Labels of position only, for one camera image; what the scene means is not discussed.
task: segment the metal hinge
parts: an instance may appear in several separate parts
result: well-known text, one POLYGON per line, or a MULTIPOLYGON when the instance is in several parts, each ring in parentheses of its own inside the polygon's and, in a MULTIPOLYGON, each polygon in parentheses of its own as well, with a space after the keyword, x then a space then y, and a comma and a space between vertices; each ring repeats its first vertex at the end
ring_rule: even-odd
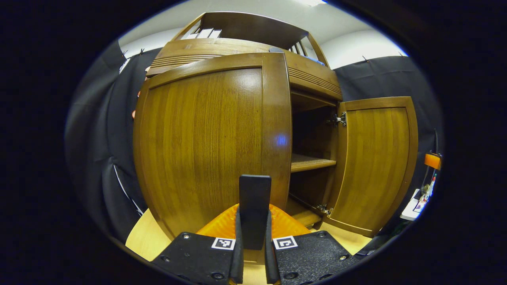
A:
POLYGON ((342 123, 342 126, 347 126, 347 118, 345 116, 345 112, 342 112, 342 116, 338 118, 337 114, 334 114, 330 120, 327 120, 326 123, 333 124, 333 127, 338 127, 338 123, 342 123))
POLYGON ((327 204, 324 204, 324 205, 319 204, 319 205, 317 205, 316 208, 319 209, 322 213, 328 215, 328 218, 329 218, 329 216, 331 216, 331 213, 333 212, 334 208, 330 208, 328 210, 328 209, 326 209, 326 207, 327 207, 327 204))

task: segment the screw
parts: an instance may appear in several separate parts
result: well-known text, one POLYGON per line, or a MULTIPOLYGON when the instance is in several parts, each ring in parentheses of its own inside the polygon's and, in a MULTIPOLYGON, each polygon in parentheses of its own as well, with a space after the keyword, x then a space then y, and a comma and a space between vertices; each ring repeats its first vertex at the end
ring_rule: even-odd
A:
POLYGON ((291 272, 291 273, 287 273, 286 275, 283 276, 283 278, 285 279, 294 279, 296 277, 298 277, 298 273, 297 272, 291 272))
POLYGON ((220 279, 224 279, 224 275, 223 275, 223 274, 221 274, 221 273, 217 273, 217 272, 215 272, 215 273, 212 273, 212 274, 211 274, 211 278, 213 278, 213 279, 217 279, 217 280, 220 280, 220 279))

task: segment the ceiling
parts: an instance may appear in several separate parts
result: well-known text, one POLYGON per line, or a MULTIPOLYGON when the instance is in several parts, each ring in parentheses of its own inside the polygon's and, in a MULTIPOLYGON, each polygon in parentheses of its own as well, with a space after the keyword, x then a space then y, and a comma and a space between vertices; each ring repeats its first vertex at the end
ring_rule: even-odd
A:
POLYGON ((120 46, 148 35, 186 26, 204 12, 234 11, 275 18, 312 33, 319 44, 341 35, 371 30, 371 26, 329 4, 314 7, 296 0, 188 0, 133 28, 119 40, 120 46))

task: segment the white wall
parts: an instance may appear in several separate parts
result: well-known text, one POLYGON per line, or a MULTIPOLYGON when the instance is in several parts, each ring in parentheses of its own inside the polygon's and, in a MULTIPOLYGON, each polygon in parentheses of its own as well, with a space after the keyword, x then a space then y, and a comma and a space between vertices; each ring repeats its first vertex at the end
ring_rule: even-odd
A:
POLYGON ((144 51, 149 51, 156 48, 162 48, 181 30, 182 28, 176 28, 154 33, 144 38, 135 40, 131 43, 122 45, 120 46, 120 49, 122 52, 126 51, 125 57, 129 58, 141 52, 141 49, 144 49, 144 51))
POLYGON ((357 31, 334 38, 320 48, 331 69, 384 56, 407 54, 386 36, 375 30, 357 31))

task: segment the black curtain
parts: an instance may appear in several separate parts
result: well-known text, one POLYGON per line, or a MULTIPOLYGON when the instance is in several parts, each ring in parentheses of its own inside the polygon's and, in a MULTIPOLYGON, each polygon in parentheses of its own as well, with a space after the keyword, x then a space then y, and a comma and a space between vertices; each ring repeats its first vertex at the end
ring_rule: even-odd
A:
MULTIPOLYGON (((349 64, 334 70, 342 89, 343 101, 378 97, 411 96, 417 117, 419 146, 417 162, 408 191, 391 220, 379 232, 389 234, 402 221, 399 217, 426 173, 424 155, 435 152, 437 130, 439 152, 444 149, 443 114, 440 104, 417 65, 406 56, 386 56, 349 64)), ((433 171, 428 173, 429 183, 433 171)))
POLYGON ((161 49, 130 58, 115 41, 78 85, 65 127, 65 156, 77 195, 102 231, 125 243, 148 208, 133 163, 133 120, 144 70, 161 49))

